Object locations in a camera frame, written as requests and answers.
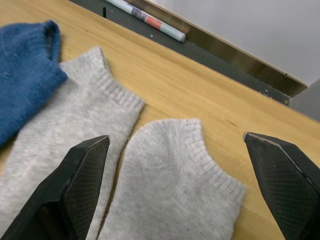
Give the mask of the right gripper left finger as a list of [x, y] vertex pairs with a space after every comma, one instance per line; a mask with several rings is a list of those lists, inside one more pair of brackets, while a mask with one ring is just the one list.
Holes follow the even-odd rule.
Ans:
[[73, 146], [35, 189], [3, 240], [84, 240], [98, 203], [110, 138]]

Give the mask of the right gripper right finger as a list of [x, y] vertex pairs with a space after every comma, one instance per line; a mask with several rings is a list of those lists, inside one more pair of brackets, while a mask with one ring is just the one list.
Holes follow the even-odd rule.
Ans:
[[257, 183], [287, 240], [320, 238], [320, 169], [295, 144], [245, 132]]

